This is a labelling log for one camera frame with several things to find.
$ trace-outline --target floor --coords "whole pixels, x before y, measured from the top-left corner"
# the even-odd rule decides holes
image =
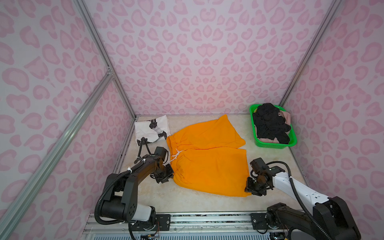
[[[204,116],[169,116],[169,127],[171,134],[189,125],[218,119],[218,115]],[[140,117],[139,121],[151,120],[155,117]],[[238,134],[246,141],[241,147],[247,150],[248,162],[258,157],[265,162],[284,161],[292,171],[292,176],[304,183],[304,179],[291,155],[288,147],[284,149],[260,148],[254,143],[251,119],[249,115],[229,115],[229,121],[236,129]],[[169,150],[166,141],[156,142],[148,145],[153,152],[156,146],[165,147]],[[123,162],[121,171],[125,171],[137,157],[139,147],[134,137],[131,140],[126,158]],[[292,199],[278,189],[269,190],[266,196],[248,197],[226,197],[221,195],[209,194],[180,187],[172,179],[164,184],[157,184],[149,176],[139,184],[138,203],[154,206],[156,212],[221,212],[221,211],[260,211],[276,203],[285,203],[293,209],[300,209],[296,200]]]

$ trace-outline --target orange shorts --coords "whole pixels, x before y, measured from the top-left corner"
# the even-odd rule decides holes
[[[246,197],[245,144],[226,115],[188,126],[167,137],[177,185],[213,194]]]

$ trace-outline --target white drawstring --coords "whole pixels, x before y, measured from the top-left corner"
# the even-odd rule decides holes
[[[176,151],[177,151],[177,153],[175,154],[175,155],[172,155],[172,157],[174,157],[171,161],[169,161],[169,162],[172,162],[173,160],[175,160],[176,158],[177,158],[177,156],[182,152],[182,151],[184,151],[184,150],[181,150],[181,151],[179,151],[177,148],[176,148]]]

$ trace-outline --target robotic arm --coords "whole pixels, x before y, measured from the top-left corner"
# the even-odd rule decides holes
[[[141,140],[138,156],[143,143],[149,154],[138,157],[132,169],[120,174],[110,174],[107,177],[103,193],[95,206],[95,219],[99,224],[136,221],[144,229],[155,226],[155,208],[137,203],[137,188],[148,175],[156,179],[157,183],[168,182],[168,179],[173,177],[173,170],[170,164],[163,165],[166,162],[164,160],[167,150],[157,147],[155,153],[151,154],[144,138]],[[288,173],[278,166],[268,166],[273,163],[284,164]],[[361,239],[360,232],[344,200],[339,197],[330,198],[293,179],[289,166],[284,162],[274,161],[266,164],[263,159],[257,158],[250,164],[253,170],[252,177],[247,179],[246,192],[263,196],[268,189],[277,188],[296,199],[304,210],[304,212],[294,210],[283,203],[268,207],[265,220],[271,229],[286,225],[290,228],[290,232],[293,229],[299,229],[316,240]],[[120,191],[123,191],[122,196],[114,194]],[[105,221],[100,217],[116,220]]]
[[[278,166],[269,167],[272,163],[285,164],[288,173]],[[265,164],[262,158],[257,158],[250,164],[252,172],[257,176],[251,172],[255,179],[248,177],[246,192],[262,196],[266,195],[268,189],[277,188],[297,200],[304,210],[294,210],[283,203],[268,207],[265,219],[270,228],[277,229],[282,224],[287,225],[292,230],[299,229],[313,236],[316,240],[361,239],[344,200],[339,197],[330,198],[295,180],[284,162]]]
[[[143,143],[149,154],[140,157]],[[136,165],[120,174],[110,174],[106,179],[103,193],[95,206],[95,219],[99,224],[137,221],[140,226],[148,229],[155,225],[155,208],[137,203],[137,188],[148,175],[157,183],[165,183],[173,178],[170,164],[163,165],[167,152],[165,148],[157,147],[155,153],[151,154],[145,138],[141,139],[139,157],[134,162]],[[122,196],[114,194],[120,191],[123,191]],[[105,221],[100,217],[116,220]]]

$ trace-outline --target green plastic basket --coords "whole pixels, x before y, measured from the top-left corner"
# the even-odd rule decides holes
[[[293,147],[297,143],[297,138],[295,135],[295,131],[293,130],[292,124],[291,124],[291,131],[288,134],[288,137],[290,139],[288,144],[281,144],[281,143],[269,143],[269,142],[261,142],[257,136],[256,136],[256,131],[255,131],[255,124],[253,123],[253,117],[252,113],[257,109],[258,106],[262,104],[253,104],[249,107],[249,113],[251,114],[251,122],[252,122],[252,129],[253,129],[253,136],[255,138],[255,144],[258,147],[269,147],[269,148],[277,148],[277,149],[283,149],[285,147]],[[274,105],[278,109],[285,111],[284,108]]]

